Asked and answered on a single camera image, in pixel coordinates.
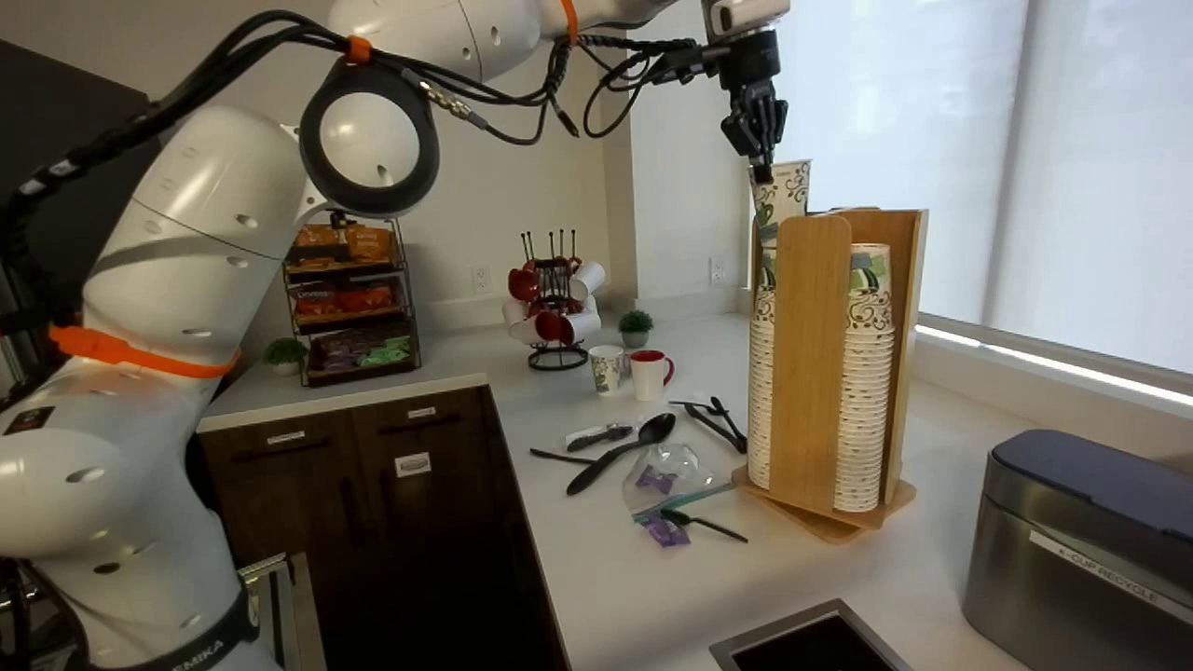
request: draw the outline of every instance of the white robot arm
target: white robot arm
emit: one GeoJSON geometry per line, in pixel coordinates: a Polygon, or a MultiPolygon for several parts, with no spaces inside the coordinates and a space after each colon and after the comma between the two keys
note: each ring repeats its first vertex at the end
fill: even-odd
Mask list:
{"type": "MultiPolygon", "coordinates": [[[[307,175],[343,207],[399,213],[432,184],[418,169],[432,140],[421,121],[430,102],[457,104],[445,83],[491,77],[544,37],[642,26],[667,2],[339,0],[329,26],[367,37],[386,56],[348,42],[351,61],[329,76],[302,119],[302,151],[269,119],[191,110],[100,251],[82,289],[82,328],[54,330],[73,356],[0,412],[0,556],[24,558],[54,586],[84,630],[93,668],[271,668],[244,641],[243,586],[218,517],[187,481],[184,452],[297,233],[307,175]],[[361,69],[399,83],[415,115],[367,89],[380,77],[351,89],[361,69]]],[[[704,0],[709,44],[689,48],[669,76],[709,69],[732,61],[733,44],[753,51],[758,26],[781,12],[788,0],[704,0]]],[[[266,51],[222,42],[200,69],[232,83],[238,69],[217,69],[217,56],[249,62],[266,51]]],[[[720,77],[745,102],[769,66],[732,62],[720,77]]],[[[187,77],[175,97],[210,97],[222,83],[187,77]]],[[[175,121],[156,119],[156,108],[144,119],[135,130],[140,138],[175,121]]],[[[0,201],[0,226],[12,226],[21,201],[84,169],[82,161],[93,156],[77,151],[24,177],[0,201]]]]}

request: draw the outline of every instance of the wooden stand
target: wooden stand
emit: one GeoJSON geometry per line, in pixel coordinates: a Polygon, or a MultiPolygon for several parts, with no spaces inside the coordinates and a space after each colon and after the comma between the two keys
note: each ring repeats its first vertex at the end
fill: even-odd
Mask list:
{"type": "Polygon", "coordinates": [[[919,289],[919,213],[845,207],[790,217],[779,226],[776,389],[769,498],[852,529],[877,529],[912,497],[902,474],[904,361],[919,289]],[[851,241],[889,247],[894,361],[886,391],[884,492],[873,515],[841,515],[835,452],[841,418],[841,345],[851,303],[851,241]]]}

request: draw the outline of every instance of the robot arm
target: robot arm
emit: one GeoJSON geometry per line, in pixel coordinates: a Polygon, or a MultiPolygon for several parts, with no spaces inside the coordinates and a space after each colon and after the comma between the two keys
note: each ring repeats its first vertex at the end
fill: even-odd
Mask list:
{"type": "MultiPolygon", "coordinates": [[[[293,240],[307,175],[343,207],[399,213],[432,187],[430,104],[476,128],[462,94],[481,89],[551,37],[556,56],[587,26],[642,26],[669,0],[339,0],[330,26],[261,13],[238,26],[160,104],[0,201],[7,266],[24,269],[20,213],[88,162],[156,138],[191,115],[120,217],[82,303],[103,330],[49,382],[0,412],[0,556],[24,558],[77,616],[97,668],[269,668],[238,638],[243,591],[218,517],[187,484],[184,446],[238,350],[283,251],[293,240]],[[269,119],[198,108],[280,42],[348,51],[293,140],[269,119]]],[[[647,83],[720,76],[733,97],[733,138],[769,169],[781,110],[769,94],[776,48],[758,26],[788,0],[704,0],[709,44],[653,51],[647,83]]]]}

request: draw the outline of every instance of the kitchen counter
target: kitchen counter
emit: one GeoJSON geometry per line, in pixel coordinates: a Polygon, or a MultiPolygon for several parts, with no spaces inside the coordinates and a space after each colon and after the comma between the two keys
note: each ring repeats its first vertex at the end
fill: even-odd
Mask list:
{"type": "MultiPolygon", "coordinates": [[[[667,397],[717,391],[745,430],[740,318],[669,319],[653,330],[653,345],[677,361],[667,397]]],[[[198,430],[489,382],[563,643],[576,671],[717,671],[710,641],[822,601],[845,601],[911,668],[1017,668],[960,620],[960,586],[984,456],[1025,422],[912,381],[902,476],[916,498],[884,529],[822,535],[740,484],[686,509],[745,534],[748,544],[689,529],[686,549],[655,549],[623,502],[635,458],[611,464],[587,492],[563,497],[573,464],[530,458],[530,446],[563,446],[565,432],[605,422],[642,422],[667,409],[667,397],[597,397],[587,370],[530,374],[527,354],[522,343],[491,328],[430,340],[418,374],[336,389],[297,389],[293,375],[252,364],[210,405],[198,430]]],[[[740,464],[723,441],[686,418],[669,442],[689,442],[720,469],[740,464]]]]}

